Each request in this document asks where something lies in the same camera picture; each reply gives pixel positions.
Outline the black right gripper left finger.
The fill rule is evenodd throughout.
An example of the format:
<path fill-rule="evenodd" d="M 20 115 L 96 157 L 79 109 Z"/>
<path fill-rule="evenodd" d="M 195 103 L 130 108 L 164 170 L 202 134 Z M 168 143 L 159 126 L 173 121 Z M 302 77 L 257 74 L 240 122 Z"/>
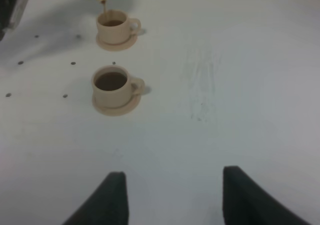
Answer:
<path fill-rule="evenodd" d="M 65 225 L 127 225 L 130 210 L 126 174 L 111 172 Z"/>

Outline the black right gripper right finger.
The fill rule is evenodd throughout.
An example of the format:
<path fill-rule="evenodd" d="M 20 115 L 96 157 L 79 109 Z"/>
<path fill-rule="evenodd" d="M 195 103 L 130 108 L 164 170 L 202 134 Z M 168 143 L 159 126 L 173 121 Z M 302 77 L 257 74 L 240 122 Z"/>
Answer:
<path fill-rule="evenodd" d="M 307 225 L 240 167 L 223 168 L 222 212 L 226 225 Z"/>

